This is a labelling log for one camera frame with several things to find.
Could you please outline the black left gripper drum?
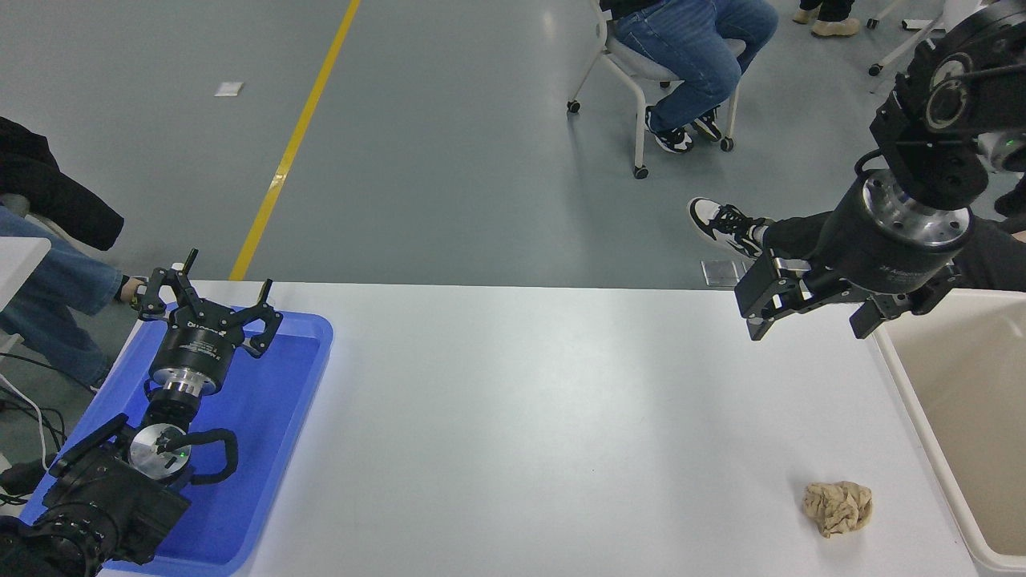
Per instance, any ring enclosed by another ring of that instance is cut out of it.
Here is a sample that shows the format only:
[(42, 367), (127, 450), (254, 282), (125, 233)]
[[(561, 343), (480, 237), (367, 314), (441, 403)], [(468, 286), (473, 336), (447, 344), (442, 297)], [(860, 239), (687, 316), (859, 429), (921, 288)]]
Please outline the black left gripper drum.
[(221, 325), (223, 317), (206, 313), (202, 319), (184, 308), (168, 315), (168, 331), (154, 361), (151, 379), (162, 387), (186, 383), (193, 387), (221, 387), (234, 352), (241, 346), (241, 328)]

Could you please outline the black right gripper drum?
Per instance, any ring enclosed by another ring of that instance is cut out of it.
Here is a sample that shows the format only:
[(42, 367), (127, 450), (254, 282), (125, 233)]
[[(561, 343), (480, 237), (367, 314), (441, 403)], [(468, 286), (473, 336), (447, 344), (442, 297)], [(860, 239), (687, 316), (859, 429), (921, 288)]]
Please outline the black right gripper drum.
[(963, 248), (963, 211), (913, 200), (897, 180), (858, 180), (828, 216), (811, 260), (858, 288), (909, 293)]

